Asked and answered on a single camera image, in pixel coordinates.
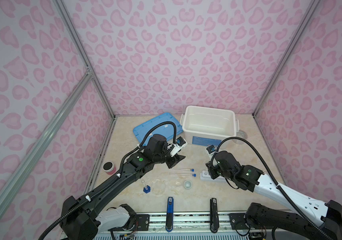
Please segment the blue capped test tube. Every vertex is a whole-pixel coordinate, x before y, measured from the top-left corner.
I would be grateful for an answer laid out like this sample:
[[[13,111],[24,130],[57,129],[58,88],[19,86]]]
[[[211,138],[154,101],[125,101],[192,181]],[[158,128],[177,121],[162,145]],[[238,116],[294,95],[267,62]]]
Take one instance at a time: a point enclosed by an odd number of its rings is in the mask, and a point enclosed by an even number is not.
[[[171,176],[189,176],[189,177],[196,177],[196,174],[184,174],[184,173],[169,173]]]
[[[188,171],[188,172],[194,172],[194,169],[184,169],[184,168],[173,168],[173,170],[176,170],[176,171]]]

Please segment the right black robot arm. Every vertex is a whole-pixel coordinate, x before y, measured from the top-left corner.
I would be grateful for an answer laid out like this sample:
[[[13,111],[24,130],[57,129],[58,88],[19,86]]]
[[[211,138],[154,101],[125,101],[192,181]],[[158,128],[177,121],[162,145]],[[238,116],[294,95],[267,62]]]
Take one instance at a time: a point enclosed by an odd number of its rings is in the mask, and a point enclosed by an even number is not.
[[[304,195],[277,182],[272,176],[251,166],[241,165],[227,152],[217,152],[214,146],[206,149],[210,161],[206,163],[209,176],[234,183],[237,189],[265,196],[290,211],[268,208],[251,203],[244,215],[246,225],[282,229],[309,240],[342,240],[342,205],[334,200],[327,203]]]

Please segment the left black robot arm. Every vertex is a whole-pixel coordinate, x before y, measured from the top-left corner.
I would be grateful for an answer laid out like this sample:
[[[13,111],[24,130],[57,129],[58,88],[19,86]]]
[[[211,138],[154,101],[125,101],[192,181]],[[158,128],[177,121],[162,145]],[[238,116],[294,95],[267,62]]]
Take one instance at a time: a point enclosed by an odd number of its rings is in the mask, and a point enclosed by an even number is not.
[[[67,198],[59,225],[69,240],[92,240],[104,222],[99,217],[105,206],[132,183],[153,170],[156,164],[175,167],[185,157],[179,152],[187,145],[183,137],[172,144],[159,134],[151,136],[147,145],[139,144],[123,157],[120,169],[95,189]]]

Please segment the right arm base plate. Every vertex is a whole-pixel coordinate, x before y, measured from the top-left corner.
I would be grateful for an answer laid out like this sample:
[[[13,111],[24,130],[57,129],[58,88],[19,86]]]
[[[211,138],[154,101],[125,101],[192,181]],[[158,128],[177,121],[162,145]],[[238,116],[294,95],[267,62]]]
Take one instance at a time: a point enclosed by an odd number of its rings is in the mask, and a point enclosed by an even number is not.
[[[245,219],[245,213],[229,213],[229,223],[231,229],[234,231],[238,231],[241,234],[245,234],[247,232],[252,233],[260,233],[266,232],[268,230],[266,227],[252,227],[251,222]]]

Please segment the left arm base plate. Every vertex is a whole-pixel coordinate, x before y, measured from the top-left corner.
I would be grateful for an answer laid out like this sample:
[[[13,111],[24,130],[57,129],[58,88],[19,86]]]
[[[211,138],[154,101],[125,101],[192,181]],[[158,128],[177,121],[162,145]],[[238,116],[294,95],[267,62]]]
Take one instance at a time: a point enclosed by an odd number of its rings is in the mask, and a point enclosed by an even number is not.
[[[148,231],[150,226],[150,215],[137,214],[134,217],[130,217],[129,221],[123,226],[114,228],[113,231]]]

